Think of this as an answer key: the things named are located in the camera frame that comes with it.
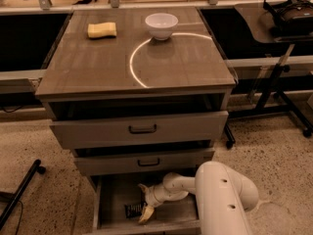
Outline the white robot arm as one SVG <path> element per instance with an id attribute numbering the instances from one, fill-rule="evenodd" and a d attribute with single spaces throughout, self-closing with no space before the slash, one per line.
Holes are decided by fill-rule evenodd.
<path id="1" fill-rule="evenodd" d="M 201 235 L 252 235 L 246 212 L 258 203 L 257 187 L 222 163 L 203 163 L 194 177 L 169 172 L 161 183 L 139 187 L 145 196 L 140 223 L 146 223 L 164 202 L 180 201 L 194 194 Z"/>

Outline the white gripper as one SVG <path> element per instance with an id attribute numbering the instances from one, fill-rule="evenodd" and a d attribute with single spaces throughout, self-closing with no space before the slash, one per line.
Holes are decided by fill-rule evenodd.
<path id="1" fill-rule="evenodd" d="M 145 195 L 145 201 L 147 203 L 147 205 L 143 206 L 141 216 L 138 220 L 139 224 L 144 224 L 152 217 L 155 208 L 169 200 L 170 192 L 166 190 L 162 184 L 150 187 L 139 184 L 139 188 Z"/>

